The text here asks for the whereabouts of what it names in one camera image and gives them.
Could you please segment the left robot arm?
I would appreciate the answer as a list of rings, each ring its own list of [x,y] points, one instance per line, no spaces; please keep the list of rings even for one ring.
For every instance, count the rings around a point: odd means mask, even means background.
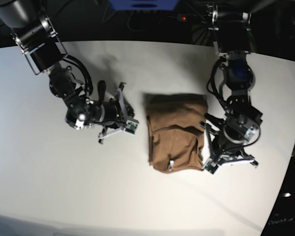
[[[261,137],[262,112],[253,107],[250,91],[255,74],[247,62],[254,49],[250,28],[251,13],[229,1],[213,0],[207,4],[213,46],[218,60],[213,65],[206,88],[225,114],[217,118],[206,113],[205,129],[209,157],[203,169],[211,174],[225,165],[249,163],[258,166],[245,148]]]

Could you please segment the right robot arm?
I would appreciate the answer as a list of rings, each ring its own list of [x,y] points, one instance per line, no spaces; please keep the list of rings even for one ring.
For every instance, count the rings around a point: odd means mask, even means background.
[[[98,99],[92,100],[94,86],[86,67],[67,53],[44,7],[32,0],[0,0],[0,19],[11,29],[16,45],[35,75],[49,77],[51,93],[67,107],[66,123],[83,130],[102,126],[98,142],[119,132],[134,135],[139,122],[126,100],[124,82],[110,99],[104,80],[97,83]]]

